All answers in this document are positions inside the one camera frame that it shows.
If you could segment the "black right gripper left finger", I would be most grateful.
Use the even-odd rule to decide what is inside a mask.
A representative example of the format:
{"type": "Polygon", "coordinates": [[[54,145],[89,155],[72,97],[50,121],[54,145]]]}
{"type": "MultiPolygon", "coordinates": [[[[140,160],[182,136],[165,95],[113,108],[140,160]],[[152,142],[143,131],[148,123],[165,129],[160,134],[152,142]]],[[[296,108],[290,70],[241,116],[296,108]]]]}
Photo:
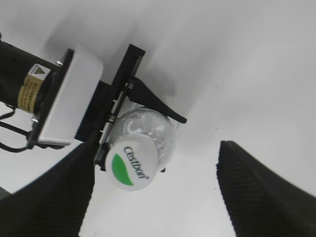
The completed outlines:
{"type": "Polygon", "coordinates": [[[2,237],[77,237],[94,187],[95,145],[80,144],[0,201],[2,237]]]}

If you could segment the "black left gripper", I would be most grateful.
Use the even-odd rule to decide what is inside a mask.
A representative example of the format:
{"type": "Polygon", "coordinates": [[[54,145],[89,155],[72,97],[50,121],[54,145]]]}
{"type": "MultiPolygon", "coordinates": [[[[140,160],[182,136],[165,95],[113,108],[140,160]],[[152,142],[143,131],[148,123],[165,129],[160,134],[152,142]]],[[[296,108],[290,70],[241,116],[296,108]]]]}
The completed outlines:
{"type": "Polygon", "coordinates": [[[179,123],[187,119],[176,113],[161,101],[136,74],[145,51],[130,44],[111,84],[99,81],[88,109],[79,126],[75,139],[87,142],[94,139],[99,146],[94,163],[105,171],[105,159],[109,151],[109,133],[118,119],[122,104],[126,98],[148,109],[157,111],[179,123]]]}

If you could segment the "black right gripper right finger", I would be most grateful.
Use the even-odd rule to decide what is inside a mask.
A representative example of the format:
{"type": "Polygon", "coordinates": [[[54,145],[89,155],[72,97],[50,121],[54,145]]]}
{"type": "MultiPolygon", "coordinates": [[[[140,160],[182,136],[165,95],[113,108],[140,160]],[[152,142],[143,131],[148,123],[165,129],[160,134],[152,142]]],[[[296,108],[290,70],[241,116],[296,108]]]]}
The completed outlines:
{"type": "Polygon", "coordinates": [[[316,198],[221,141],[217,179],[237,237],[314,237],[316,198]]]}

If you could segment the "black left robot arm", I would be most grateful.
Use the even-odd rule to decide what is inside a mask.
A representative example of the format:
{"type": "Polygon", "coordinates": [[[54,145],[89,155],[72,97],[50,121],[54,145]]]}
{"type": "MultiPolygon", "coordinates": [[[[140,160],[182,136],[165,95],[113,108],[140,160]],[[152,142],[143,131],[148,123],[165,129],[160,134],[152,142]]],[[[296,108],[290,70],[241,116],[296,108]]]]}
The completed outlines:
{"type": "Polygon", "coordinates": [[[78,153],[94,159],[103,128],[117,120],[125,98],[186,123],[137,78],[144,55],[130,44],[107,84],[101,80],[102,61],[81,47],[67,49],[62,61],[53,64],[2,41],[0,101],[11,111],[1,115],[0,125],[23,135],[26,144],[0,148],[15,154],[34,147],[59,150],[79,140],[83,147],[78,153]]]}

